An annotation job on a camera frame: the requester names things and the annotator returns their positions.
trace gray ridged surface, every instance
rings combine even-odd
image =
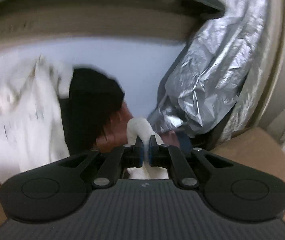
[[[118,180],[94,191],[74,214],[48,224],[8,220],[0,240],[285,240],[285,223],[229,221],[211,211],[194,191],[171,180]]]

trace crumpled foil fabric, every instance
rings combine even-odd
[[[226,0],[225,15],[197,31],[148,118],[157,133],[182,126],[189,136],[204,134],[231,110],[255,56],[267,7],[268,0]]]

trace white fabric sheet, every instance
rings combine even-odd
[[[0,183],[69,156],[57,94],[69,91],[72,73],[61,78],[39,59],[19,64],[7,77],[0,81]]]

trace brown cardboard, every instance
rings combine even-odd
[[[285,182],[285,154],[276,141],[260,128],[246,131],[211,152],[272,174]]]

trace white cloth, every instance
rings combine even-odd
[[[37,61],[52,69],[51,73],[59,79],[59,97],[68,97],[69,85],[73,75],[73,67],[71,65],[57,60],[49,61],[43,56],[40,56],[38,59],[23,58],[19,53],[6,54],[4,57],[0,56],[0,90],[2,87],[9,87],[19,95],[24,88],[27,78],[34,75],[33,71]]]
[[[61,91],[69,90],[70,78]],[[15,69],[0,85],[0,183],[69,156],[57,98],[61,77],[44,59]]]
[[[162,167],[151,167],[149,165],[148,148],[149,140],[152,135],[155,135],[158,144],[163,144],[161,137],[155,133],[150,123],[142,117],[132,118],[127,124],[127,139],[128,144],[134,145],[137,136],[144,143],[144,160],[141,168],[127,169],[130,174],[130,179],[168,179],[167,169]]]

